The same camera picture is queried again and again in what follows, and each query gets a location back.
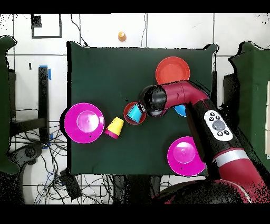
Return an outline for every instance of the yellow cup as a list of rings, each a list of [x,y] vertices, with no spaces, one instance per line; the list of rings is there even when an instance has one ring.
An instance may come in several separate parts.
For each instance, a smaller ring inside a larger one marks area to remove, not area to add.
[[[105,134],[117,139],[121,133],[124,121],[116,117],[107,127]]]

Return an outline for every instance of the power strip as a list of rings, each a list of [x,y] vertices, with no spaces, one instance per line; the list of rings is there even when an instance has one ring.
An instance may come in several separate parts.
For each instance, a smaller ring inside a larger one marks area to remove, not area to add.
[[[82,191],[76,180],[76,177],[67,173],[66,170],[61,171],[60,175],[61,176],[59,176],[59,179],[62,182],[62,185],[66,186],[67,193],[71,200],[79,198],[82,195]]]

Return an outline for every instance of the blue tape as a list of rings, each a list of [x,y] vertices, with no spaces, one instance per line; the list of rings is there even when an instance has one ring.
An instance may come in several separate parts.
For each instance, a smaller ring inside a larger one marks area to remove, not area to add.
[[[48,79],[52,80],[52,71],[51,71],[51,69],[48,69]]]
[[[50,134],[50,140],[52,140],[53,139],[53,134]]]
[[[52,80],[51,69],[48,70],[48,79]]]

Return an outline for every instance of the blue cup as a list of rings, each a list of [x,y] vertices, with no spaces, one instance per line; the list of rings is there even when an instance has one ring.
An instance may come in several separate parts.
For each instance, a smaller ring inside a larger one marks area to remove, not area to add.
[[[178,105],[178,106],[175,106],[174,109],[181,116],[183,116],[183,117],[186,117],[187,116],[186,115],[186,107],[183,104]]]
[[[128,111],[127,117],[135,122],[140,122],[142,112],[140,111],[138,104],[134,104]]]

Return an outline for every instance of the table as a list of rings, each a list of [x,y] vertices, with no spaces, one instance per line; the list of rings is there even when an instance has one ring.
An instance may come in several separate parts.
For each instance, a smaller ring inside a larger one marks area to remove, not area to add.
[[[156,67],[166,57],[184,59],[190,67],[190,80],[211,89],[217,46],[192,50],[85,48],[68,42],[67,49],[67,104],[94,104],[102,111],[106,128],[115,117],[124,119],[125,106],[137,101],[144,87],[157,84]],[[103,133],[90,144],[72,141],[68,164],[72,174],[175,174],[167,163],[167,150],[183,136],[191,136],[186,118],[170,109],[163,117],[147,117],[140,125],[125,121],[118,139]]]

